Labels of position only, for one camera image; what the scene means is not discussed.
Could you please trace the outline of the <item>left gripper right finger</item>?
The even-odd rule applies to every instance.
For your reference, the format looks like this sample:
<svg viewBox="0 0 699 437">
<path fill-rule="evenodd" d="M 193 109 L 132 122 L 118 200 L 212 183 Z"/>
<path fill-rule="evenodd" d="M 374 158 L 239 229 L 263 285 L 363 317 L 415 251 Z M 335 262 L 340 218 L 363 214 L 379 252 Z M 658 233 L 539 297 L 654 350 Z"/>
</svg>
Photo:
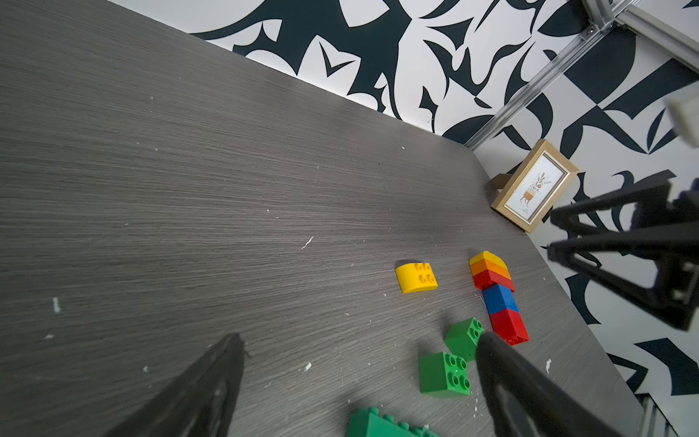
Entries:
<svg viewBox="0 0 699 437">
<path fill-rule="evenodd" d="M 618 436 L 502 338 L 484 333 L 476 364 L 497 436 Z"/>
</svg>

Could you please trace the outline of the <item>blue square lego brick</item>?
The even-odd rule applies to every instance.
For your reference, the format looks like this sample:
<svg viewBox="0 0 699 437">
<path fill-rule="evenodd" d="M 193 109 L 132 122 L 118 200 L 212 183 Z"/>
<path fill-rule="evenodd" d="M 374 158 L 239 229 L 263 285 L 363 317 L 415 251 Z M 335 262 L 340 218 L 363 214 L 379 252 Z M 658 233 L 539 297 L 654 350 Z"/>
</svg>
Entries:
<svg viewBox="0 0 699 437">
<path fill-rule="evenodd" d="M 513 292 L 507 287 L 496 284 L 484 289 L 482 294 L 489 315 L 493 315 L 504 310 L 514 312 L 519 311 L 513 297 Z"/>
</svg>

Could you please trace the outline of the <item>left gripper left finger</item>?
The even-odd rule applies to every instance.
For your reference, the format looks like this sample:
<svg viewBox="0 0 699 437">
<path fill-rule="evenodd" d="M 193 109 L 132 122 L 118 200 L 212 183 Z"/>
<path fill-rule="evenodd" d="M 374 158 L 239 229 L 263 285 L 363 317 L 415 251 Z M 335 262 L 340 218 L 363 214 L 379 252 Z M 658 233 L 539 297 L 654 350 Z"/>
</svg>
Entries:
<svg viewBox="0 0 699 437">
<path fill-rule="evenodd" d="M 245 364 L 238 333 L 211 346 L 184 373 L 108 436 L 226 436 Z"/>
</svg>

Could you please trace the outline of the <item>light green square lego brick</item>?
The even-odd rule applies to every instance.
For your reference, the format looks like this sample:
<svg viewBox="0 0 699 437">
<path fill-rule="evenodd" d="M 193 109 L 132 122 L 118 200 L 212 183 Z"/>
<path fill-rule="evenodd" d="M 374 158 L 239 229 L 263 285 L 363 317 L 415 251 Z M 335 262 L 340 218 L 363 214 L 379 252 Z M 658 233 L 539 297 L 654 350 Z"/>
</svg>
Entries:
<svg viewBox="0 0 699 437">
<path fill-rule="evenodd" d="M 449 353 L 420 357 L 420 392 L 435 398 L 448 399 L 471 395 L 468 363 Z"/>
</svg>

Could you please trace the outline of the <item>orange lego brick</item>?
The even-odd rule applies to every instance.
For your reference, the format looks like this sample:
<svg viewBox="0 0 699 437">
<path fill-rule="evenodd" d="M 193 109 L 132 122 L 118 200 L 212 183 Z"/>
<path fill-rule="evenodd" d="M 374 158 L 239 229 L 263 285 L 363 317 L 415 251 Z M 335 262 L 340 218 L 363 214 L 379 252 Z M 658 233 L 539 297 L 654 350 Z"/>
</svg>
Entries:
<svg viewBox="0 0 699 437">
<path fill-rule="evenodd" d="M 511 275 L 506 267 L 502 267 L 500 264 L 497 262 L 492 262 L 490 260 L 482 259 L 478 260 L 477 262 L 474 262 L 471 264 L 471 275 L 473 277 L 489 271 L 490 273 L 494 273 L 497 275 L 500 275 L 508 280 L 511 280 Z"/>
</svg>

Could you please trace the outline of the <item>red square lego brick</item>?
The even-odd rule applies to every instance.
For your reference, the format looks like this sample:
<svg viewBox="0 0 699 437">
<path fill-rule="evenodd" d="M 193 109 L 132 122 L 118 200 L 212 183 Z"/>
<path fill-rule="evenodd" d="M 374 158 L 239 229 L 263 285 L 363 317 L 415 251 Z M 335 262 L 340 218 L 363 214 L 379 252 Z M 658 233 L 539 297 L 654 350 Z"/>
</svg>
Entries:
<svg viewBox="0 0 699 437">
<path fill-rule="evenodd" d="M 505 309 L 490 315 L 493 331 L 508 345 L 529 342 L 530 337 L 520 313 Z"/>
</svg>

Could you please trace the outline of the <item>small green lego brick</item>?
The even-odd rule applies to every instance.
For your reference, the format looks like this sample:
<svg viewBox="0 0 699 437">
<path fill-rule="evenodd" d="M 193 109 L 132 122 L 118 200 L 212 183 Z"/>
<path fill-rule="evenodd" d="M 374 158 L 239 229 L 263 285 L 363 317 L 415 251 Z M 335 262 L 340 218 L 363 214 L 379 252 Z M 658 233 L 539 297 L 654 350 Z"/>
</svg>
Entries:
<svg viewBox="0 0 699 437">
<path fill-rule="evenodd" d="M 481 336 L 485 333 L 483 324 L 476 318 L 453 324 L 444 339 L 452 355 L 473 362 Z"/>
</svg>

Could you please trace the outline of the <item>red long lego brick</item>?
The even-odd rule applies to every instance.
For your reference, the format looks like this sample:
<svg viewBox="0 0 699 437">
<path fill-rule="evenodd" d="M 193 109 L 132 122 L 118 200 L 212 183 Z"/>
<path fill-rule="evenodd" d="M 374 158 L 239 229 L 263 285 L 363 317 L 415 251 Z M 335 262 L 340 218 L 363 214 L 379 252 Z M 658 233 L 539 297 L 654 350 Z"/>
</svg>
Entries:
<svg viewBox="0 0 699 437">
<path fill-rule="evenodd" d="M 480 291 L 485 291 L 486 289 L 489 289 L 495 285 L 500 285 L 506 289 L 509 289 L 511 292 L 516 291 L 514 283 L 511 279 L 506 278 L 494 271 L 490 271 L 489 269 L 474 275 L 473 281 L 475 287 Z"/>
</svg>

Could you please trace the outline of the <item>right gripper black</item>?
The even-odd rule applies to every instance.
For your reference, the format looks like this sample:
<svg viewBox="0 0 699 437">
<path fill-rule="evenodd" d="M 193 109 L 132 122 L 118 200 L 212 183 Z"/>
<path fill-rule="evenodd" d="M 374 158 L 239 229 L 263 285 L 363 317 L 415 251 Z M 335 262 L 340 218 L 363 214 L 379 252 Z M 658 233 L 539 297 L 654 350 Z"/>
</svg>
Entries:
<svg viewBox="0 0 699 437">
<path fill-rule="evenodd" d="M 549 245 L 549 260 L 605 287 L 666 325 L 687 331 L 698 309 L 698 190 L 668 200 L 675 174 L 663 170 L 620 189 L 552 209 L 551 224 L 570 235 L 625 232 L 623 207 L 635 207 L 639 237 L 585 237 Z"/>
</svg>

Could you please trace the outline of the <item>yellow curved lego brick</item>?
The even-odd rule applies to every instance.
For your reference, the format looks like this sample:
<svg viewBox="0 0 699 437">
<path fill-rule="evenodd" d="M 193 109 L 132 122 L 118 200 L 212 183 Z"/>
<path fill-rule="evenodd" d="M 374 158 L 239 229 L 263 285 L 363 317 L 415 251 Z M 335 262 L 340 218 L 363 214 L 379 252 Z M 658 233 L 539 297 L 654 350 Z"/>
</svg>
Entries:
<svg viewBox="0 0 699 437">
<path fill-rule="evenodd" d="M 433 291 L 439 287 L 429 263 L 407 263 L 395 271 L 403 294 Z"/>
<path fill-rule="evenodd" d="M 497 255 L 494 255 L 493 253 L 491 253 L 489 251 L 484 251 L 484 252 L 476 255 L 475 257 L 471 258 L 469 261 L 469 264 L 474 265 L 477 262 L 480 262 L 481 260 L 488 260 L 489 262 L 494 263 L 494 264 L 496 264 L 504 269 L 507 268 L 505 262 L 500 257 L 498 257 Z"/>
</svg>

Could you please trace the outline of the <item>dark green wide lego brick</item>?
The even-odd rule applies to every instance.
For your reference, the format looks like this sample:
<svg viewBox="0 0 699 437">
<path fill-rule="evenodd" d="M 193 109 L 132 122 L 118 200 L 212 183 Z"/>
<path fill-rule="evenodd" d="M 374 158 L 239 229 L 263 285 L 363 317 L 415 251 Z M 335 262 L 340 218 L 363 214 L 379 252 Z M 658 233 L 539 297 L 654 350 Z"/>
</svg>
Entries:
<svg viewBox="0 0 699 437">
<path fill-rule="evenodd" d="M 389 414 L 381 414 L 377 407 L 358 409 L 349 417 L 347 437 L 438 437 L 430 429 L 397 422 Z"/>
</svg>

